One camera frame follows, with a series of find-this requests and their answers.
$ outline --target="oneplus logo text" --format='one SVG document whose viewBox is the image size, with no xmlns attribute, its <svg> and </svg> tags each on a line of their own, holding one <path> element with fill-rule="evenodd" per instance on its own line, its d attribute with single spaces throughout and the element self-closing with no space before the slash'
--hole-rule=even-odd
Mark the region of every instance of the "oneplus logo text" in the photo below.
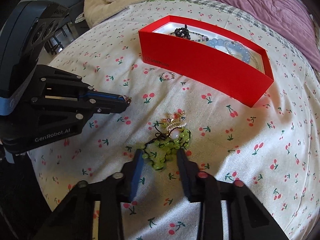
<svg viewBox="0 0 320 240">
<path fill-rule="evenodd" d="M 54 132 L 54 133 L 51 133 L 51 134 L 47 134 L 46 136 L 42 136 L 42 137 L 36 138 L 35 142 L 44 141 L 46 139 L 53 138 L 53 137 L 56 137 L 56 136 L 59 136 L 59 135 L 63 135 L 63 134 L 69 133 L 69 132 L 70 132 L 70 128 L 66 129 L 65 131 L 60 131 L 60 132 Z"/>
<path fill-rule="evenodd" d="M 169 67 L 169 64 L 168 64 L 168 63 L 164 63 L 164 62 L 162 62 L 162 61 L 155 60 L 155 59 L 150 59 L 149 57 L 144 57 L 144 60 L 145 60 L 145 61 L 149 61 L 149 62 L 154 62 L 154 63 L 157 63 L 157 64 L 161 64 L 162 66 L 167 66 L 167 67 Z"/>
</svg>

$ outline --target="white pearl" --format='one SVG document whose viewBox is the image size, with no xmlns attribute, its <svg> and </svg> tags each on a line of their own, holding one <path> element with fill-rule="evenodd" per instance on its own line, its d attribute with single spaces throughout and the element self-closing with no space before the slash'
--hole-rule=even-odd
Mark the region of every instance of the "white pearl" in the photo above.
<svg viewBox="0 0 320 240">
<path fill-rule="evenodd" d="M 174 130 L 172 130 L 172 132 L 170 133 L 170 138 L 172 139 L 172 140 L 175 140 L 175 139 L 178 139 L 179 138 L 179 136 L 180 136 L 180 130 L 179 129 L 174 129 Z"/>
</svg>

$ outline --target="silver ring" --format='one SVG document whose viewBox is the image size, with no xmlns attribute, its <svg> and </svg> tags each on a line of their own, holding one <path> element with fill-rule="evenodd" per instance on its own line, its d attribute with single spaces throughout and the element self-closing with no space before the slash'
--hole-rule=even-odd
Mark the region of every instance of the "silver ring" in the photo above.
<svg viewBox="0 0 320 240">
<path fill-rule="evenodd" d="M 164 74 L 170 74 L 170 75 L 172 75 L 172 78 L 168 78 L 168 77 L 164 77 Z M 170 81 L 170 80 L 174 80 L 175 78 L 176 78 L 176 75 L 175 75 L 175 73 L 173 73 L 173 72 L 164 72 L 162 75 L 161 75 L 161 78 L 163 79 L 163 80 L 168 80 L 168 81 Z"/>
</svg>

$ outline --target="blue beaded bracelet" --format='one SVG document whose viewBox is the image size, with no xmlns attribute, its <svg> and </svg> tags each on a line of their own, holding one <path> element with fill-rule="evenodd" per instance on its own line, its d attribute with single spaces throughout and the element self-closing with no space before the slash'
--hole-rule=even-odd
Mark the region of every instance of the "blue beaded bracelet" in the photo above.
<svg viewBox="0 0 320 240">
<path fill-rule="evenodd" d="M 223 40 L 223 39 L 212 39 L 212 40 L 209 40 L 205 43 L 206 45 L 212 47 L 212 48 L 215 48 L 216 49 L 216 46 L 223 46 L 226 48 L 226 50 L 228 51 L 228 53 L 232 55 L 231 51 L 230 51 L 230 48 L 232 48 L 233 50 L 235 50 L 236 52 L 239 52 L 241 53 L 242 55 L 242 61 L 249 64 L 250 62 L 250 54 L 249 54 L 249 51 L 248 49 L 246 49 L 243 45 L 237 43 L 237 42 L 230 42 L 228 40 Z"/>
</svg>

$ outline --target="white fabric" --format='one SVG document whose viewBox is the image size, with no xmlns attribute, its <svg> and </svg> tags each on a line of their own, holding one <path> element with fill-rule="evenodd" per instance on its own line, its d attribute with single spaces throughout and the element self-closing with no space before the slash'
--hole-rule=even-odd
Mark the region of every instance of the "white fabric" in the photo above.
<svg viewBox="0 0 320 240">
<path fill-rule="evenodd" d="M 168 14 L 252 39 L 268 52 L 274 84 L 248 108 L 184 76 L 161 82 L 165 70 L 141 60 L 138 30 Z M 205 75 L 201 63 L 207 60 L 214 58 L 203 55 L 195 71 Z M 182 109 L 193 136 L 190 160 L 218 180 L 241 179 L 289 239 L 304 239 L 312 229 L 320 197 L 319 83 L 308 63 L 260 28 L 206 5 L 154 0 L 91 29 L 51 65 L 83 76 L 99 91 L 132 97 L 124 113 L 95 114 L 82 134 L 29 153 L 52 210 L 79 180 L 97 182 L 121 170 L 137 146 L 154 137 L 153 123 Z M 125 239 L 196 239 L 198 211 L 199 204 L 183 197 L 175 158 L 162 171 L 144 165 L 135 201 L 123 206 Z M 95 211 L 95 223 L 98 216 Z"/>
</svg>

